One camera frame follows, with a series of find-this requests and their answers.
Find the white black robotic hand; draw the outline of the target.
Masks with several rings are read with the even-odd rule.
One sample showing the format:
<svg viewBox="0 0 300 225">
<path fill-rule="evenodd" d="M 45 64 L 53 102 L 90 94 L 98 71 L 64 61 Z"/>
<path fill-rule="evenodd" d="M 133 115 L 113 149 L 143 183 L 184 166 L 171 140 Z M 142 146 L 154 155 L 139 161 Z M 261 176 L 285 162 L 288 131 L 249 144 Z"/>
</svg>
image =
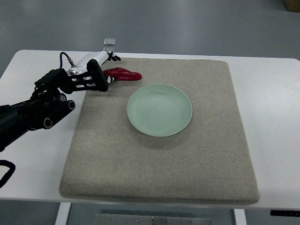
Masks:
<svg viewBox="0 0 300 225">
<path fill-rule="evenodd" d="M 86 54 L 78 63 L 74 63 L 71 57 L 67 56 L 67 60 L 71 68 L 67 71 L 67 75 L 71 83 L 76 87 L 93 87 L 108 85 L 113 78 L 106 77 L 102 70 L 98 72 L 98 68 L 107 61 L 119 61 L 121 58 L 112 51 L 92 52 Z M 92 61 L 96 67 L 96 71 L 89 72 L 88 63 Z"/>
</svg>

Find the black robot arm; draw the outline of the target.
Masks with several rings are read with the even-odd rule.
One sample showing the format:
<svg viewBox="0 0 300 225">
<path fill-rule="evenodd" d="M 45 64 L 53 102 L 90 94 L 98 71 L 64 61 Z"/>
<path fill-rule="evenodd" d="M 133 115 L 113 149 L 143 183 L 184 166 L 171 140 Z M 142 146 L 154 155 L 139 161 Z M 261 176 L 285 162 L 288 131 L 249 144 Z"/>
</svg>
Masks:
<svg viewBox="0 0 300 225">
<path fill-rule="evenodd" d="M 0 149 L 17 140 L 28 131 L 50 129 L 75 109 L 75 102 L 67 95 L 75 91 L 106 92 L 106 76 L 95 59 L 86 68 L 50 70 L 35 82 L 30 99 L 0 107 Z"/>
</svg>

